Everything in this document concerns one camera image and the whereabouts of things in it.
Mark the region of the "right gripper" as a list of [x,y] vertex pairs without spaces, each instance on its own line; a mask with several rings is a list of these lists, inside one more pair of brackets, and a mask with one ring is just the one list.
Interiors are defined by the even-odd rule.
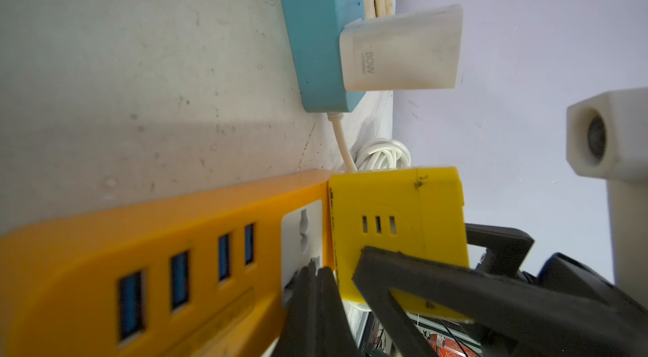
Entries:
[[607,279],[562,253],[553,254],[538,277],[513,273],[534,244],[531,236],[474,224],[466,224],[466,232],[469,245],[485,248],[477,271],[374,247],[362,250],[353,282],[404,355],[434,352],[395,301],[394,289],[476,321],[463,324],[462,331],[491,355],[647,354],[647,310]]

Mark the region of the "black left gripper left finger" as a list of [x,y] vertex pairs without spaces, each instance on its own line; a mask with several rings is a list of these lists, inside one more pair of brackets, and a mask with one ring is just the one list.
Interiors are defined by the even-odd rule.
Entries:
[[272,356],[317,356],[316,272],[310,261],[296,274],[285,326]]

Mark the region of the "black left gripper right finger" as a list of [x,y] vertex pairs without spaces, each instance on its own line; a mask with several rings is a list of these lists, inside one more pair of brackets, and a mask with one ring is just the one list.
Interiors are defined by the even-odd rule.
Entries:
[[316,284],[316,356],[360,356],[332,269],[319,269]]

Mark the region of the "orange power strip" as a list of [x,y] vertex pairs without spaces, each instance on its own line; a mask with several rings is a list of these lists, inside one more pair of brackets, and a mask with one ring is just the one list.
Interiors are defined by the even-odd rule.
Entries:
[[35,223],[1,239],[4,356],[259,356],[331,266],[331,171]]

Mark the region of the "yellow charger plug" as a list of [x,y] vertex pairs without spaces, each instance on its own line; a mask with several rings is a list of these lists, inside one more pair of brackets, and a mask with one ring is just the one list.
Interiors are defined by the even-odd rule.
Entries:
[[462,182],[454,167],[361,171],[329,181],[341,297],[363,298],[352,277],[365,247],[469,266]]

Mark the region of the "white charger plug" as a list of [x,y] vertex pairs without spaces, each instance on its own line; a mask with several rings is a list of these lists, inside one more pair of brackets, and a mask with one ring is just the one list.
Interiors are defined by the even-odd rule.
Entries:
[[462,29],[459,4],[348,24],[339,36],[345,90],[455,88]]

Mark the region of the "small blue power strip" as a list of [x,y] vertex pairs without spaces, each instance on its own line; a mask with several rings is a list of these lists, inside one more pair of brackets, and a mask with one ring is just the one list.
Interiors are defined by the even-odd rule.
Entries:
[[364,0],[280,1],[305,111],[353,111],[365,94],[344,88],[339,36],[365,17]]

